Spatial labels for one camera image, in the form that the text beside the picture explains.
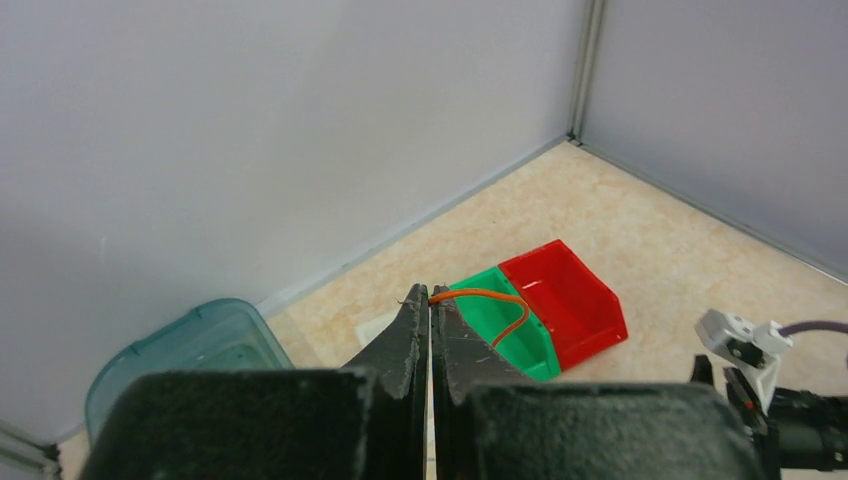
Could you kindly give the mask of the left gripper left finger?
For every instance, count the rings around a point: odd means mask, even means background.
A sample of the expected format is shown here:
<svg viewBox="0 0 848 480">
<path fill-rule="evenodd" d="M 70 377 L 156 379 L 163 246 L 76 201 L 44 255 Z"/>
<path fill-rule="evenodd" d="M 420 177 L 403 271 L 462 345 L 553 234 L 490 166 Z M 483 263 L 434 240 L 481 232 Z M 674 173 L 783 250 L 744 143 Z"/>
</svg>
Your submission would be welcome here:
<svg viewBox="0 0 848 480">
<path fill-rule="evenodd" d="M 366 400 L 363 479 L 423 479 L 427 462 L 430 307 L 413 285 L 392 322 L 346 363 L 373 380 Z"/>
</svg>

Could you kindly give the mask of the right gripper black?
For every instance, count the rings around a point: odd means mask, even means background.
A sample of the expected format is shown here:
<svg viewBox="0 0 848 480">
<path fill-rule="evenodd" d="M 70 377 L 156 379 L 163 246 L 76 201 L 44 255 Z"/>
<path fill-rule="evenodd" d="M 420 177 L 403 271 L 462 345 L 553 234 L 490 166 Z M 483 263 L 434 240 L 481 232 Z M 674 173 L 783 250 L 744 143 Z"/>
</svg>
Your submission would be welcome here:
<svg viewBox="0 0 848 480">
<path fill-rule="evenodd" d="M 729 405 L 736 411 L 743 423 L 743 431 L 756 453 L 756 457 L 765 479 L 769 478 L 769 466 L 766 460 L 766 444 L 769 436 L 769 423 L 761 401 L 753 386 L 736 367 L 722 370 L 724 392 Z M 716 386 L 713 365 L 707 355 L 696 355 L 691 383 Z"/>
</svg>

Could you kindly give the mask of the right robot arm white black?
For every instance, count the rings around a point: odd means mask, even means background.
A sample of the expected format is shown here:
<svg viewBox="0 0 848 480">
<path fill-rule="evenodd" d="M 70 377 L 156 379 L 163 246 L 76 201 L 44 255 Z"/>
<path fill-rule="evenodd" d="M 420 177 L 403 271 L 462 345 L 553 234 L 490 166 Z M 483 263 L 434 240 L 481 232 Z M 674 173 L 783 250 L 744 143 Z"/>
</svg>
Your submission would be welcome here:
<svg viewBox="0 0 848 480">
<path fill-rule="evenodd" d="M 723 369 L 729 404 L 736 410 L 764 475 L 784 469 L 837 472 L 847 469 L 847 398 L 777 388 L 764 409 L 735 367 Z"/>
</svg>

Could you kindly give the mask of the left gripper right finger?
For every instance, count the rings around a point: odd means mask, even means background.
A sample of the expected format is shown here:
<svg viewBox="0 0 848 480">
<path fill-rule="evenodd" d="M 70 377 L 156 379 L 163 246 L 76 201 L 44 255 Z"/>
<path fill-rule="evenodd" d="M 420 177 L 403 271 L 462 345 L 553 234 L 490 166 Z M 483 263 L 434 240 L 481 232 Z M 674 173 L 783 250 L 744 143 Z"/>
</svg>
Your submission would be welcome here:
<svg viewBox="0 0 848 480">
<path fill-rule="evenodd" d="M 435 450 L 439 479 L 484 479 L 475 420 L 467 399 L 477 385 L 532 384 L 467 324 L 457 294 L 436 286 L 430 297 Z"/>
</svg>

